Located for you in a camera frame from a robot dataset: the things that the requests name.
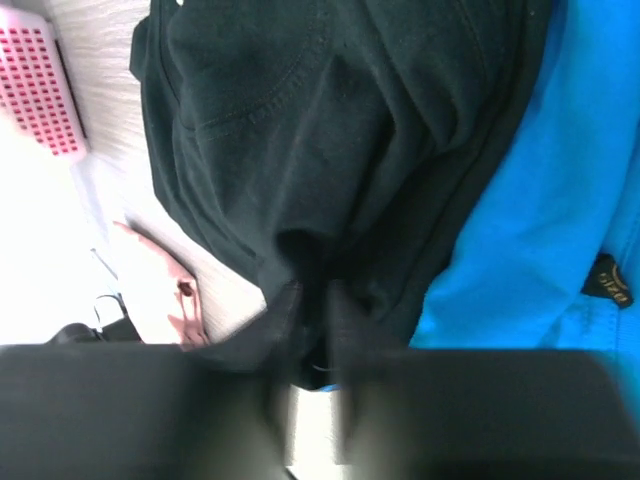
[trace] pink perforated object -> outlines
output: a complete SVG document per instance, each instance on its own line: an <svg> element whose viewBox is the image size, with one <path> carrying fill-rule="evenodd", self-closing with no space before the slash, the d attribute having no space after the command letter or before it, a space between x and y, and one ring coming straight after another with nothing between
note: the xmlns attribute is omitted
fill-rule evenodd
<svg viewBox="0 0 640 480"><path fill-rule="evenodd" d="M58 49L44 18L0 6L0 107L56 157L88 152Z"/></svg>

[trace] pink cloth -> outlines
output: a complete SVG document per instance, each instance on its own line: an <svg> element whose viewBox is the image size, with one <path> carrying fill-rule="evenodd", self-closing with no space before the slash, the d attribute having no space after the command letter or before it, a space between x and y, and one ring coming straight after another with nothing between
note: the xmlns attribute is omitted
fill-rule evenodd
<svg viewBox="0 0 640 480"><path fill-rule="evenodd" d="M169 253L128 226L113 222L112 246L122 296L145 343L209 343L196 279Z"/></svg>

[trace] black clothing tag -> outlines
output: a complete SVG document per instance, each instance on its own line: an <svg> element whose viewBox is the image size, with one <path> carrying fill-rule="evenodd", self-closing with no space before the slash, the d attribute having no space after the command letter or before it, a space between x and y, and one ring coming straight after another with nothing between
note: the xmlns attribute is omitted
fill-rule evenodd
<svg viewBox="0 0 640 480"><path fill-rule="evenodd" d="M619 271L618 264L606 253L601 253L596 258L582 287L582 293L592 297L610 298L620 308L633 305L633 296Z"/></svg>

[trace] blue fabric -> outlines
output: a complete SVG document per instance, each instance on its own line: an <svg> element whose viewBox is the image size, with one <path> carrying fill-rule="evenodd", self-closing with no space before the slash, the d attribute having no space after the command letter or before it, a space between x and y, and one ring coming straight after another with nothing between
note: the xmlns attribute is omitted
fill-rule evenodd
<svg viewBox="0 0 640 480"><path fill-rule="evenodd" d="M594 349L638 375L638 45L637 0L556 4L527 113L411 346ZM633 307L580 294L599 251L620 263Z"/></svg>

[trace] black garment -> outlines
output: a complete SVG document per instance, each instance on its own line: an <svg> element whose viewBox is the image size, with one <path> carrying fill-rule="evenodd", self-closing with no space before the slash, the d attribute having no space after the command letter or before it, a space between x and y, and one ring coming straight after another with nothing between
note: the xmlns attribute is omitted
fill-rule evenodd
<svg viewBox="0 0 640 480"><path fill-rule="evenodd" d="M408 341L525 111L551 3L152 0L131 70L156 195L267 303L343 279Z"/></svg>

